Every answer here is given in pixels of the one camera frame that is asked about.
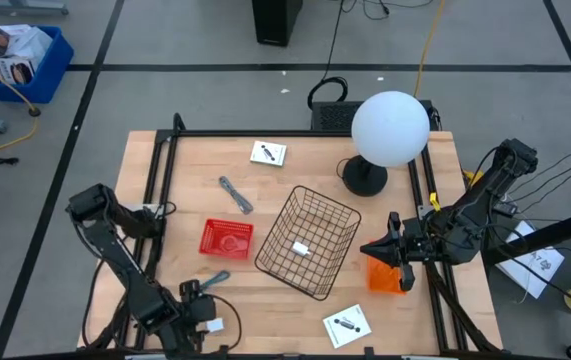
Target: blue plastic bin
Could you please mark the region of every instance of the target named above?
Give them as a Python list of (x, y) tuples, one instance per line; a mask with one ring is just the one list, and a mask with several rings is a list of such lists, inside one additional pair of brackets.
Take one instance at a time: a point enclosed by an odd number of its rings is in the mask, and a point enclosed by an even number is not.
[[(58, 84), (61, 83), (67, 65), (72, 61), (74, 49), (63, 37), (61, 29), (55, 26), (39, 26), (51, 36), (52, 44), (45, 53), (34, 78), (29, 84), (14, 85), (16, 90), (33, 103), (46, 104), (52, 101)], [(22, 102), (14, 92), (0, 82), (0, 101)]]

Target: wooden tabletop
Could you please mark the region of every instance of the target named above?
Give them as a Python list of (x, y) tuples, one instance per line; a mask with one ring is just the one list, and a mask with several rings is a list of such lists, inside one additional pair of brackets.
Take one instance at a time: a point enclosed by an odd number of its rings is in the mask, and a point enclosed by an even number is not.
[[(116, 195), (122, 204), (140, 203), (143, 199), (154, 137), (153, 131), (135, 131), (129, 135), (116, 186)], [(251, 163), (249, 156), (255, 140), (286, 144), (285, 165), (278, 168)], [(451, 204), (464, 191), (452, 134), (433, 132), (429, 149), (441, 205)], [(180, 138), (169, 194), (178, 209), (168, 217), (158, 281), (178, 297), (181, 282), (194, 278), (205, 281), (220, 270), (229, 270), (231, 277), (212, 287), (211, 292), (226, 298), (240, 313), (243, 338), (234, 353), (362, 354), (363, 347), (373, 346), (377, 354), (438, 354), (422, 266), (414, 264), (416, 282), (406, 295), (375, 294), (367, 289), (367, 259), (358, 250), (360, 245), (386, 234), (390, 211), (397, 211), (401, 219), (416, 216), (407, 166), (388, 169), (389, 179), (380, 194), (371, 198), (358, 197), (350, 193), (336, 175), (337, 163), (355, 154), (351, 139), (345, 137)], [(427, 200), (419, 159), (417, 166), (423, 198)], [(218, 178), (221, 175), (227, 176), (253, 204), (254, 211), (250, 215), (243, 215), (220, 187)], [(157, 189), (160, 189), (161, 177)], [(325, 301), (314, 300), (254, 266), (254, 257), (296, 185), (306, 186), (354, 208), (362, 216), (331, 294)], [(247, 260), (199, 254), (198, 247), (208, 218), (254, 225)], [(470, 263), (455, 266), (454, 274), (462, 306), (486, 337), (501, 347), (480, 255)], [(88, 319), (90, 339), (96, 338), (108, 323), (122, 293), (122, 285), (109, 268), (104, 267), (98, 276)], [(372, 333), (334, 349), (322, 319), (355, 304), (360, 304), (363, 309)], [(443, 309), (449, 345), (455, 348), (451, 315), (447, 306)], [(231, 345), (238, 334), (232, 311), (217, 302), (217, 312), (224, 319), (225, 329), (206, 337), (204, 352), (216, 350), (221, 344)], [(148, 338), (146, 347), (160, 348), (158, 338)]]

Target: concrete floor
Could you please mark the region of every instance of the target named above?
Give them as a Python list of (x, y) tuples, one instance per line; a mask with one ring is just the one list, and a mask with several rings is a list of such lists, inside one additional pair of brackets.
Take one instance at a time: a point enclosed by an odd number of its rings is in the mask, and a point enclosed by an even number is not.
[[(0, 15), (0, 24), (60, 26), (76, 51), (73, 64), (91, 65), (115, 4), (70, 1), (67, 17)], [(571, 40), (571, 0), (554, 0), (553, 5)], [(331, 0), (306, 1), (290, 45), (277, 48), (255, 42), (249, 0), (126, 0), (105, 64), (323, 64), (337, 6)], [(417, 64), (437, 7), (438, 1), (416, 9), (390, 7), (388, 20), (371, 21), (356, 6), (341, 19), (333, 63)], [(379, 10), (375, 5), (368, 9), (372, 14)], [(447, 0), (427, 63), (497, 65), (478, 68), (483, 71), (443, 67), (423, 76), (420, 98), (431, 99), (444, 128), (454, 132), (464, 168), (474, 168), (506, 137), (535, 146), (541, 168), (571, 152), (571, 71), (560, 66), (571, 61), (543, 1)], [(544, 72), (518, 67), (498, 72), (505, 69), (501, 66), (525, 64), (551, 67)], [(44, 221), (49, 226), (6, 356), (74, 349), (95, 262), (75, 238), (63, 208), (70, 195), (89, 185), (115, 185), (129, 131), (168, 128), (176, 111), (192, 129), (307, 129), (307, 93), (322, 76), (322, 71), (291, 69), (285, 75), (280, 70), (225, 67), (107, 69), (98, 77), (82, 127), (72, 129), (79, 137), (67, 168), (59, 160), (70, 128), (79, 121), (89, 71), (68, 71), (52, 103), (41, 107), (38, 134), (0, 152), (1, 157), (21, 161), (0, 166), (0, 322), (39, 216), (51, 213), (51, 220)], [(383, 90), (411, 92), (416, 73), (398, 70), (331, 74), (348, 79), (348, 100), (362, 100)], [(336, 91), (323, 89), (317, 99), (334, 100)], [(31, 126), (21, 105), (0, 103), (0, 118), (10, 126), (0, 135), (0, 144)], [(64, 175), (58, 184), (57, 167)], [(58, 186), (60, 192), (50, 194), (56, 201), (44, 206), (50, 188)], [(571, 181), (528, 213), (535, 218), (571, 215)], [(510, 302), (521, 297), (519, 292), (493, 295), (507, 349), (564, 356), (564, 347), (571, 344), (571, 317), (525, 311)]]

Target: black lamp base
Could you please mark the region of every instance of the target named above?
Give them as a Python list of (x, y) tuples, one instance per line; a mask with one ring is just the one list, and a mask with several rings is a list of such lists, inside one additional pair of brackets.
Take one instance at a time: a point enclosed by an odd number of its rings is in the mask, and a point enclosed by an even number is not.
[(387, 183), (387, 169), (370, 163), (362, 156), (349, 159), (343, 169), (343, 182), (358, 196), (374, 196)]

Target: wire basket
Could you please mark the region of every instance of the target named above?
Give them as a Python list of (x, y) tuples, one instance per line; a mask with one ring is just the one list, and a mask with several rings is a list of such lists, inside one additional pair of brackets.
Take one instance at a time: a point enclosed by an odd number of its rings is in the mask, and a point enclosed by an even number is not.
[[(325, 300), (360, 222), (358, 211), (306, 187), (296, 186), (254, 264), (312, 298)], [(294, 242), (307, 246), (307, 255), (295, 253)]]

